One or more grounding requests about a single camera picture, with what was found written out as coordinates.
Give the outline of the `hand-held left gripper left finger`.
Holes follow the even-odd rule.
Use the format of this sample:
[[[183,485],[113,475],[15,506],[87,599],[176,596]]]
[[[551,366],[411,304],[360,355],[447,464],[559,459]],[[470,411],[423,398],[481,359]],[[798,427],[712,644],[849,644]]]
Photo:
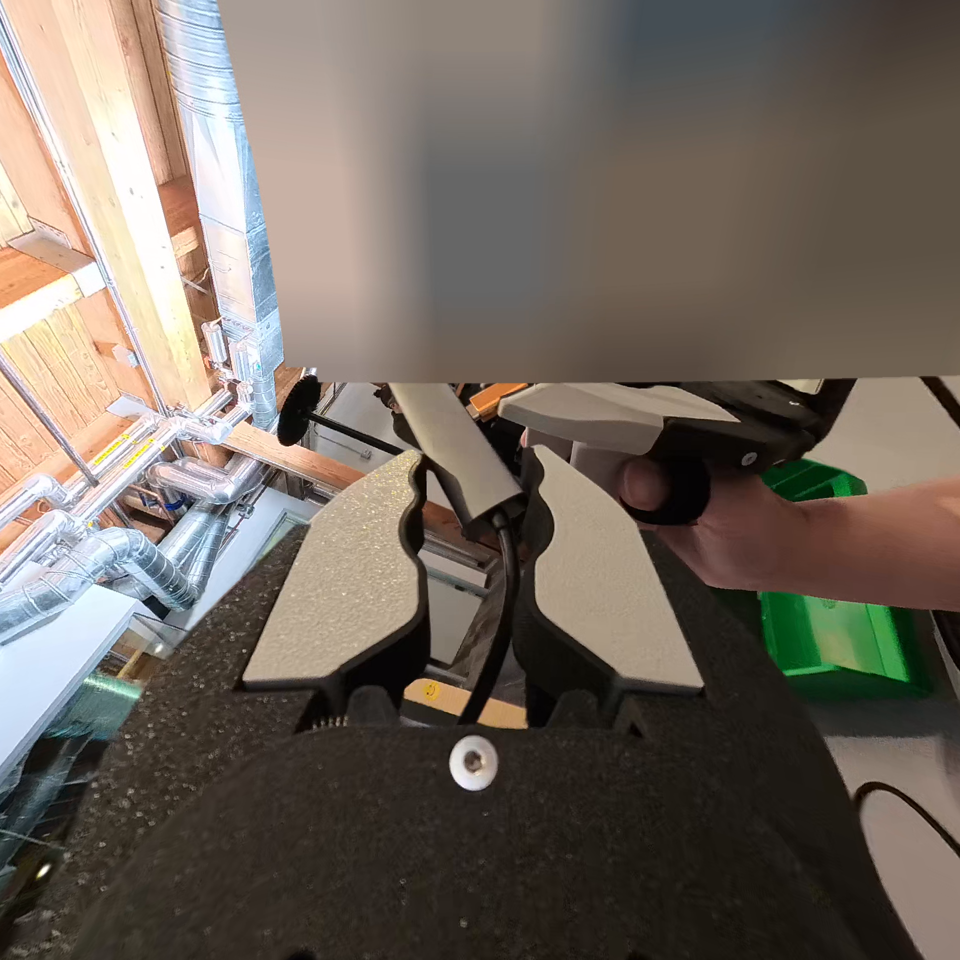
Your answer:
[[[403,692],[426,669],[426,460],[406,450],[311,520],[246,665],[247,690]]]

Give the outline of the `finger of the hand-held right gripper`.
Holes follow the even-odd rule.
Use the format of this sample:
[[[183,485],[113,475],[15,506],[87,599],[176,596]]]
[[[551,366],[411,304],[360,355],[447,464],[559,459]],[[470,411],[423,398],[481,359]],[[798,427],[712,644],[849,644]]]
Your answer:
[[[674,386],[539,383],[504,396],[498,415],[539,433],[594,449],[641,455],[654,448],[667,422],[736,424],[714,402]]]

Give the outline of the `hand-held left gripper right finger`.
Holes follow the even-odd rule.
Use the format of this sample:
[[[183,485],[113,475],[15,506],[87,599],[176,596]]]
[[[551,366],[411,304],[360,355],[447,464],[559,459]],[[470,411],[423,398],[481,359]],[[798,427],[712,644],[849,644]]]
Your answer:
[[[523,455],[530,557],[512,646],[544,695],[700,695],[701,672],[637,524],[549,447]]]

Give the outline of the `grey usb hub with cable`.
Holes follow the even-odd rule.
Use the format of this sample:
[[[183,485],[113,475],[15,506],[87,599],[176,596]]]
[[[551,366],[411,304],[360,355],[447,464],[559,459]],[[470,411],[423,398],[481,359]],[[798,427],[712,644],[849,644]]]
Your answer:
[[[491,698],[511,642],[522,580],[515,520],[522,513],[523,491],[449,384],[391,382],[389,387],[464,536],[477,542],[490,530],[500,548],[504,593],[496,631],[459,717],[460,725],[472,726]]]

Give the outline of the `person's right forearm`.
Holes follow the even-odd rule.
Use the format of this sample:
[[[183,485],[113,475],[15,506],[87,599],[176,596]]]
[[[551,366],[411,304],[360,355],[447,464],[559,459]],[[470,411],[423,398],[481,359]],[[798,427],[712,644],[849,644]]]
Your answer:
[[[802,503],[790,593],[959,611],[957,477]]]

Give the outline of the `spiral metal duct elbow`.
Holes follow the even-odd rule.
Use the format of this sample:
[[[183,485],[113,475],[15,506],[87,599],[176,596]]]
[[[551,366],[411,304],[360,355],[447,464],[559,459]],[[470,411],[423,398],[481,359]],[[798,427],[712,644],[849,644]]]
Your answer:
[[[53,565],[2,594],[1,644],[72,606],[109,568],[119,568],[166,607],[184,610],[201,596],[206,579],[182,569],[144,534],[112,528],[93,534]]]

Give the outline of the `person's right hand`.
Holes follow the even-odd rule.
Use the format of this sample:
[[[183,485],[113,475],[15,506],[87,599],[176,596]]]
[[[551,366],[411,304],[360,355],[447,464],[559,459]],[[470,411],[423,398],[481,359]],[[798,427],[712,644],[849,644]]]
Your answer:
[[[685,525],[639,521],[706,585],[746,592],[796,592],[813,583],[815,526],[802,504],[780,498],[753,475],[714,472],[701,515]]]

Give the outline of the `black round brush on rod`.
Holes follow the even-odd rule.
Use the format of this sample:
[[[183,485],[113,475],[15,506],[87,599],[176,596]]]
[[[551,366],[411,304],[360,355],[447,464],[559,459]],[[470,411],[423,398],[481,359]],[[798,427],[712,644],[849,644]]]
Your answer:
[[[394,444],[316,413],[322,393],[321,381],[313,373],[305,374],[289,391],[279,411],[275,430],[277,441],[282,447],[289,448],[299,444],[306,437],[309,427],[317,425],[393,456],[404,452],[403,448]]]

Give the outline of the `silver insulated pipes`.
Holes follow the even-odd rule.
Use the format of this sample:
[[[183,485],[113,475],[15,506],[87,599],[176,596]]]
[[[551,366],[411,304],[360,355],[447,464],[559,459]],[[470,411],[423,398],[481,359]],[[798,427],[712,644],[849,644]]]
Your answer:
[[[139,417],[86,464],[90,478],[78,474],[63,484],[47,474],[36,474],[21,481],[2,499],[2,527],[39,501],[50,506],[2,552],[2,588],[28,562],[41,558],[56,544],[73,544],[90,534],[103,511],[142,475],[163,490],[213,505],[228,505],[245,496],[260,481],[261,462],[237,455],[227,467],[219,468],[186,457],[162,462],[162,454],[178,440],[224,445],[234,429],[254,412],[246,387],[245,383],[240,384],[235,397],[229,389],[222,389],[197,412],[166,417],[122,395],[121,402],[127,403],[129,411]],[[233,408],[220,415],[233,398]]]

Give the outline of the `green plastic bin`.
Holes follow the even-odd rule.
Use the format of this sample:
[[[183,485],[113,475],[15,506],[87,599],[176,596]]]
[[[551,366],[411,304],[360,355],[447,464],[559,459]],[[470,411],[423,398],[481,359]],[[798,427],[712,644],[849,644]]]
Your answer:
[[[921,699],[933,690],[912,611],[760,591],[765,648],[808,702]]]

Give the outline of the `insulated rectangular ceiling duct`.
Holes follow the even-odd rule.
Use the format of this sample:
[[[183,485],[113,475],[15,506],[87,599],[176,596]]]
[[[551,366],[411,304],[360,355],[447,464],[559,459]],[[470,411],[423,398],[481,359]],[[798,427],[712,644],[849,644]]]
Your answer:
[[[153,5],[231,365],[250,385],[253,425],[270,430],[283,362],[278,292],[220,8],[215,1]]]

